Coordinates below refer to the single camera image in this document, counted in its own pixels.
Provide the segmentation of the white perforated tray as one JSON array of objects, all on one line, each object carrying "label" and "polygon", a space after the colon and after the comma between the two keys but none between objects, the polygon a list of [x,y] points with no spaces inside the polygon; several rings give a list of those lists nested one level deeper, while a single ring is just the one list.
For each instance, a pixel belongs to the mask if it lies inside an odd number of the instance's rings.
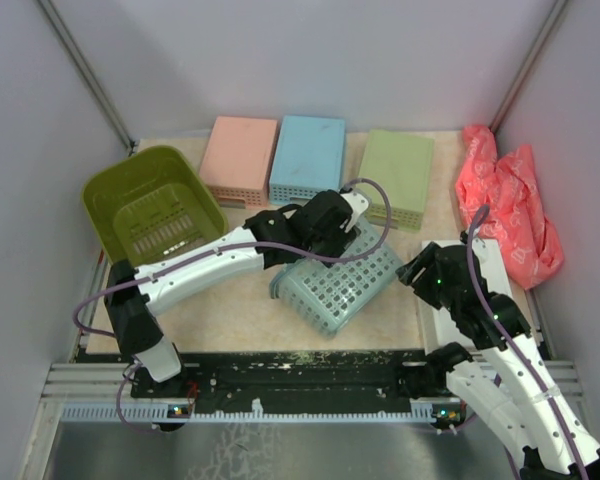
[{"label": "white perforated tray", "polygon": [[[479,262],[476,273],[486,280],[488,291],[513,297],[497,241],[476,238],[472,249]],[[453,315],[445,306],[437,309],[421,298],[417,298],[417,312],[426,354],[451,343],[458,343],[469,353],[478,352],[473,337],[466,333],[466,322],[459,315]]]}]

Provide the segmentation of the teal perforated basket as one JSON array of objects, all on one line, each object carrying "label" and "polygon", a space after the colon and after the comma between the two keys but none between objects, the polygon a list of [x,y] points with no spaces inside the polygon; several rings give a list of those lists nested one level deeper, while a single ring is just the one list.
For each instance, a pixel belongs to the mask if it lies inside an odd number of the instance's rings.
[{"label": "teal perforated basket", "polygon": [[400,266],[386,244],[354,262],[325,265],[302,259],[276,274],[269,294],[321,335],[333,337],[396,278]]}]

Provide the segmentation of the blue perforated tray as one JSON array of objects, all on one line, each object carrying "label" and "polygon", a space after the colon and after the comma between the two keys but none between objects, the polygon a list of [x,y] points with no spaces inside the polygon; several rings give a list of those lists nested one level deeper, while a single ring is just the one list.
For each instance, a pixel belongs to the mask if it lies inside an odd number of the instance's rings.
[{"label": "blue perforated tray", "polygon": [[269,201],[285,205],[338,190],[345,144],[344,119],[284,116],[269,178]]}]

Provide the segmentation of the light green perforated tray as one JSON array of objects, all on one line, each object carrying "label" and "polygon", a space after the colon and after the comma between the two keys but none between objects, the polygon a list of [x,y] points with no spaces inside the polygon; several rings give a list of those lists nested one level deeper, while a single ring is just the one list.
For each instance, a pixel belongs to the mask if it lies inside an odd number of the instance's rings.
[{"label": "light green perforated tray", "polygon": [[367,137],[358,176],[378,183],[391,205],[391,226],[421,229],[426,208],[434,140],[374,129]]}]

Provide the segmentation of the pink perforated tray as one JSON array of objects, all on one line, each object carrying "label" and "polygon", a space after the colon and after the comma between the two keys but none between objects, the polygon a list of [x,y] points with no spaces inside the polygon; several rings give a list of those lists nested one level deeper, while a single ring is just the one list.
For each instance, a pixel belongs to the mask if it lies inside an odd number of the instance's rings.
[{"label": "pink perforated tray", "polygon": [[216,118],[199,175],[217,201],[246,208],[268,204],[277,135],[274,119]]}]

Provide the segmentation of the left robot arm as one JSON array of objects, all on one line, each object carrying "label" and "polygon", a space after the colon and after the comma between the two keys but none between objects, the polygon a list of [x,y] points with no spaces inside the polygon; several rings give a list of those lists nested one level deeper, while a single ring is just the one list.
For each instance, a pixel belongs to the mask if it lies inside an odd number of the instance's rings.
[{"label": "left robot arm", "polygon": [[326,190],[304,205],[263,210],[223,237],[174,258],[139,267],[127,260],[115,263],[104,305],[120,353],[145,369],[164,395],[181,394],[188,373],[158,316],[237,275],[304,258],[341,262],[369,205],[357,190]]}]

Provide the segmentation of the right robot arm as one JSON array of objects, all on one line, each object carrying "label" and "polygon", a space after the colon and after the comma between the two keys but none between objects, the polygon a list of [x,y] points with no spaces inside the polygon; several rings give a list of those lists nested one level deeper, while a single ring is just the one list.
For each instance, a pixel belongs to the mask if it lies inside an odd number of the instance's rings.
[{"label": "right robot arm", "polygon": [[396,271],[495,370],[486,378],[457,342],[430,352],[428,387],[463,400],[503,444],[521,479],[600,479],[600,443],[565,400],[516,303],[492,292],[478,257],[464,244],[429,243]]}]

